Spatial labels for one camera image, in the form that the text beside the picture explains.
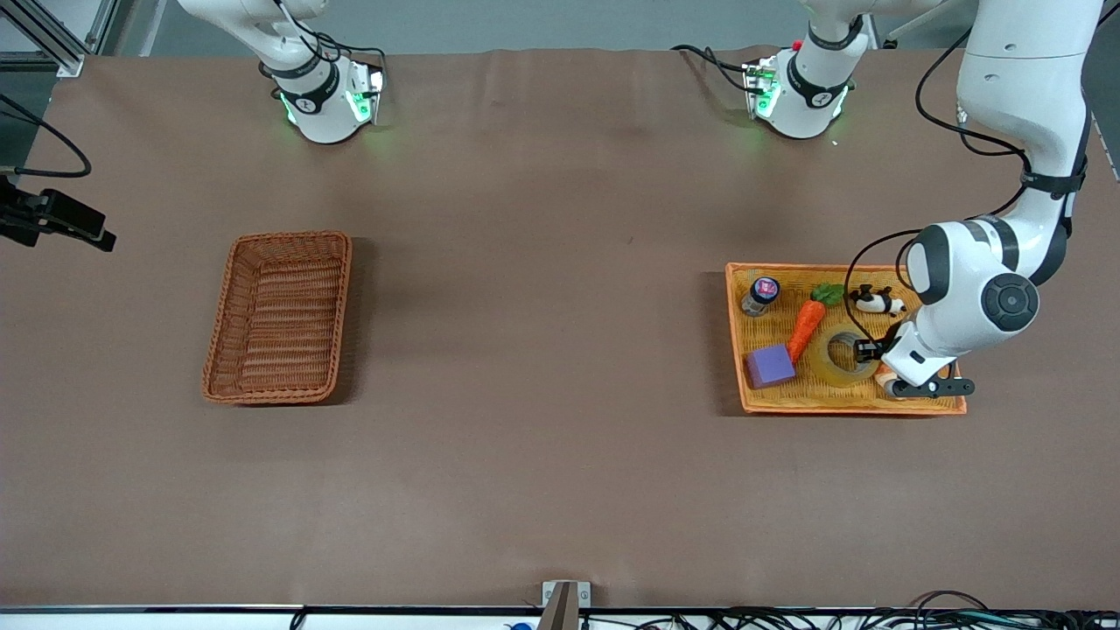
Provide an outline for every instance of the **purple block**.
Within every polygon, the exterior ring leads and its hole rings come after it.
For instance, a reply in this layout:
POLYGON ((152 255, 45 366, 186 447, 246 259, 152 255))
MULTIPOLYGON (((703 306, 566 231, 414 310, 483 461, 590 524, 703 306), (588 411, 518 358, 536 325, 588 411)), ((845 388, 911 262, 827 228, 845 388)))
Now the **purple block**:
POLYGON ((753 389, 774 387, 797 376, 785 344, 759 348, 747 354, 747 372, 753 389))

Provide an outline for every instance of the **orange basket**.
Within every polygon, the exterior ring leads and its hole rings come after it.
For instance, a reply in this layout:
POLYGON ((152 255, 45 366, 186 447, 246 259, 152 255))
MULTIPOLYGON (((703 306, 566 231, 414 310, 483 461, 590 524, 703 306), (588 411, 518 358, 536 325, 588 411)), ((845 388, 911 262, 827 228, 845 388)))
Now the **orange basket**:
POLYGON ((342 232, 237 239, 225 262, 203 397, 264 405, 330 396, 352 257, 351 239, 342 232))
MULTIPOLYGON (((727 303, 731 318, 731 345, 735 350, 735 371, 739 381, 739 399, 747 413, 755 414, 849 414, 894 416, 958 416, 968 410, 963 397, 905 398, 888 397, 883 388, 868 379, 852 387, 832 387, 811 372, 799 370, 787 382, 764 389, 752 389, 747 380, 747 354, 767 345, 783 344, 790 339, 801 304, 809 299, 813 288, 821 282, 843 284, 848 267, 844 265, 756 265, 730 262, 727 266, 727 303), (768 276, 778 281, 782 293, 760 317, 750 317, 739 306, 743 296, 756 278, 768 276)), ((921 300, 914 291, 903 287, 895 277, 894 267, 859 266, 851 275, 850 286, 892 286, 892 296, 902 299, 906 308, 915 311, 921 300)), ((874 335, 886 333, 897 318, 881 314, 855 311, 860 323, 874 335)), ((828 309, 821 331, 848 322, 843 305, 828 309)), ((802 359, 800 367, 805 364, 802 359)))

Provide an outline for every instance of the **carrot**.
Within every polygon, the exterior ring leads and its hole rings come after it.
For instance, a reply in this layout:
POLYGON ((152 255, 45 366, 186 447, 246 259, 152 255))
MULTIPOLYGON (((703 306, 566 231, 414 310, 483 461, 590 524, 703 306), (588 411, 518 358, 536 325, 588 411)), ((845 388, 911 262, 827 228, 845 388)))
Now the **carrot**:
POLYGON ((785 344, 786 352, 790 353, 790 362, 797 364, 801 353, 809 346, 816 326, 824 319, 824 313, 829 306, 840 304, 843 299, 843 286, 823 284, 813 289, 812 295, 797 312, 797 318, 793 323, 793 334, 790 342, 785 344))

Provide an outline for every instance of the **table surface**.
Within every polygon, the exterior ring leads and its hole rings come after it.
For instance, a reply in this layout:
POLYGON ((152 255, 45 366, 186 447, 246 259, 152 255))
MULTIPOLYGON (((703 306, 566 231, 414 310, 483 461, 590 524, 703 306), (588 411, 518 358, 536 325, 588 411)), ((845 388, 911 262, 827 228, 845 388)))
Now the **table surface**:
MULTIPOLYGON (((0 243, 0 601, 514 604, 578 577, 600 605, 1116 606, 1095 138, 1068 260, 1029 331, 962 362, 967 416, 738 407, 726 262, 847 262, 1014 192, 1017 160, 914 111, 933 56, 869 54, 810 141, 675 53, 394 57, 385 124, 332 147, 251 59, 90 59, 48 120, 93 175, 24 187, 120 241, 0 243), (309 229, 356 240, 338 396, 205 402, 230 243, 309 229)), ((72 161, 40 133, 29 164, 72 161)))

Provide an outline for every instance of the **yellow tape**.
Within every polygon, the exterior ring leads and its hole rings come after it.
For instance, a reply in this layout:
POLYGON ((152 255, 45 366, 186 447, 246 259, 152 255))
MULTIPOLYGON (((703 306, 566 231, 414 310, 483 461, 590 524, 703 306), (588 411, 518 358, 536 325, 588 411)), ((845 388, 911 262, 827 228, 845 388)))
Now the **yellow tape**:
POLYGON ((858 363, 856 371, 851 371, 837 365, 829 356, 829 344, 833 341, 855 349, 856 342, 865 336, 864 333, 859 332, 859 328, 851 324, 837 324, 818 332, 809 344, 809 351, 805 352, 809 355, 809 369, 832 387, 851 387, 872 378, 875 370, 879 368, 878 361, 858 363))

